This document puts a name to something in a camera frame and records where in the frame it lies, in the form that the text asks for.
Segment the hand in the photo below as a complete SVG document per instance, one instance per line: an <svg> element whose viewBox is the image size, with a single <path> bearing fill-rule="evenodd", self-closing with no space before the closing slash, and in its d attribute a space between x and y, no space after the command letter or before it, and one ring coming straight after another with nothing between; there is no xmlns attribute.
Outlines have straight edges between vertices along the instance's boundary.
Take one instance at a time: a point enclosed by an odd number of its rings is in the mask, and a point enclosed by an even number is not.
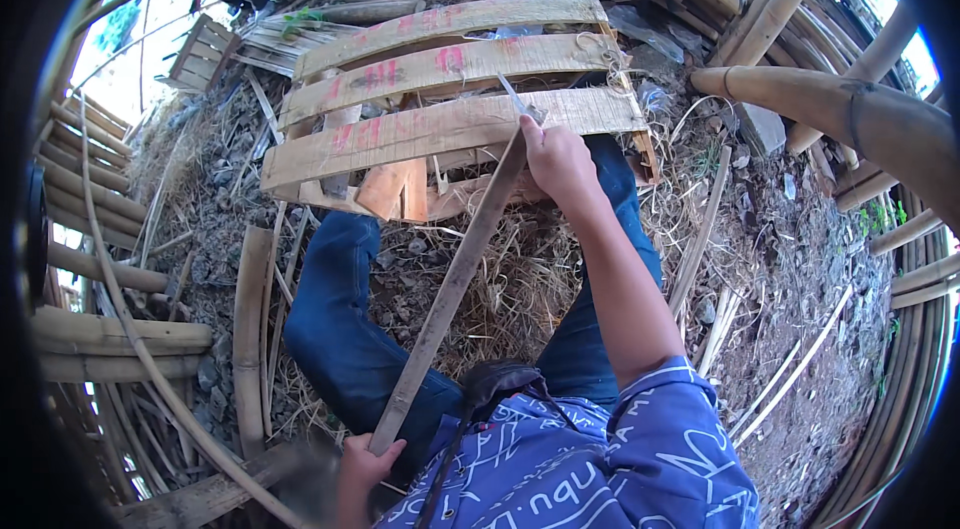
<svg viewBox="0 0 960 529"><path fill-rule="evenodd" d="M591 151L580 135L566 127L541 128L526 114L520 116L520 125L530 173L564 214L577 215L598 198L607 201Z"/></svg>
<svg viewBox="0 0 960 529"><path fill-rule="evenodd" d="M407 444L406 439L398 439L387 448L383 456L377 456L367 450L373 433L365 433L343 441L343 457L340 461L339 482L342 486L370 491L390 474L390 468Z"/></svg>

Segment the wooden plank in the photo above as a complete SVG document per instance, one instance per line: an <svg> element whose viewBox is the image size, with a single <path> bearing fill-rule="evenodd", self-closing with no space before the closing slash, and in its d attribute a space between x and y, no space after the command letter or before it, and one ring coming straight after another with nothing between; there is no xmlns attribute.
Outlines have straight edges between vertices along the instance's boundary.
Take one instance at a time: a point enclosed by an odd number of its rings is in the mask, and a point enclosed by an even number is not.
<svg viewBox="0 0 960 529"><path fill-rule="evenodd" d="M297 467L296 451L294 444L281 443L241 465L258 484L270 487ZM246 489L220 473L110 511L125 529L201 527L243 505L249 498Z"/></svg>
<svg viewBox="0 0 960 529"><path fill-rule="evenodd" d="M520 100L547 110L548 123L575 133L647 130L633 97L607 88L523 93ZM509 96L467 98L416 108L307 135L271 148L260 189L298 184L445 151L483 148L510 139L520 114Z"/></svg>
<svg viewBox="0 0 960 529"><path fill-rule="evenodd" d="M389 221L411 170L409 162L394 162L371 168L354 200L374 216Z"/></svg>
<svg viewBox="0 0 960 529"><path fill-rule="evenodd" d="M414 158L407 164L410 166L403 183L402 218L411 223L426 223L426 158Z"/></svg>
<svg viewBox="0 0 960 529"><path fill-rule="evenodd" d="M426 10L370 27L302 55L294 80L311 82L328 68L433 37L497 27L606 22L599 0L484 0Z"/></svg>
<svg viewBox="0 0 960 529"><path fill-rule="evenodd" d="M372 64L294 91L283 102L280 125L317 118L338 108L450 83L534 73L607 70L608 35L559 34L475 41Z"/></svg>

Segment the wooden crate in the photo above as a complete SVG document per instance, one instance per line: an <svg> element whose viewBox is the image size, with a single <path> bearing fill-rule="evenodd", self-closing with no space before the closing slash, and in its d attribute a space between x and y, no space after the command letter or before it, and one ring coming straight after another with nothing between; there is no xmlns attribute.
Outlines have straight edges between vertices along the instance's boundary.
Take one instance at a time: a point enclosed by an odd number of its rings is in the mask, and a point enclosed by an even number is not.
<svg viewBox="0 0 960 529"><path fill-rule="evenodd" d="M239 46L239 35L201 14L187 33L167 77L154 79L187 93L203 93L220 79L227 61Z"/></svg>

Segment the green plant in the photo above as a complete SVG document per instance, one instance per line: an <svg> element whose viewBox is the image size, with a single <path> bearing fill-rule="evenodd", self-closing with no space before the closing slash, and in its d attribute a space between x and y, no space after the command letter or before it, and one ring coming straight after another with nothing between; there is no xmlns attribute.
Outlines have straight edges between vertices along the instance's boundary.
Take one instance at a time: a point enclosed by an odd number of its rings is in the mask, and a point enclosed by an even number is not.
<svg viewBox="0 0 960 529"><path fill-rule="evenodd" d="M297 10L293 14L284 14L283 31L280 32L280 37L287 41L293 41L297 38L297 35L300 34L299 23L304 21L322 22L323 19L324 14L322 12L319 10L311 10L308 7L303 7L303 9Z"/></svg>

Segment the plastic bag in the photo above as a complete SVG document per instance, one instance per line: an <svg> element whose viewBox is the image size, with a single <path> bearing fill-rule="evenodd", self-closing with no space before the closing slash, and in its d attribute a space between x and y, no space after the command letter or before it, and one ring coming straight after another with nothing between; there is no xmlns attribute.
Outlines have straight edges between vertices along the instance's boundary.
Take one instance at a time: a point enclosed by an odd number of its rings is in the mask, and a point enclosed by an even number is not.
<svg viewBox="0 0 960 529"><path fill-rule="evenodd" d="M684 51L666 35L652 29L633 6L614 6L606 11L609 25L632 39L639 39L677 64L684 63Z"/></svg>
<svg viewBox="0 0 960 529"><path fill-rule="evenodd" d="M643 81L636 88L636 100L640 107L650 112L664 112L670 105L670 96L659 85Z"/></svg>

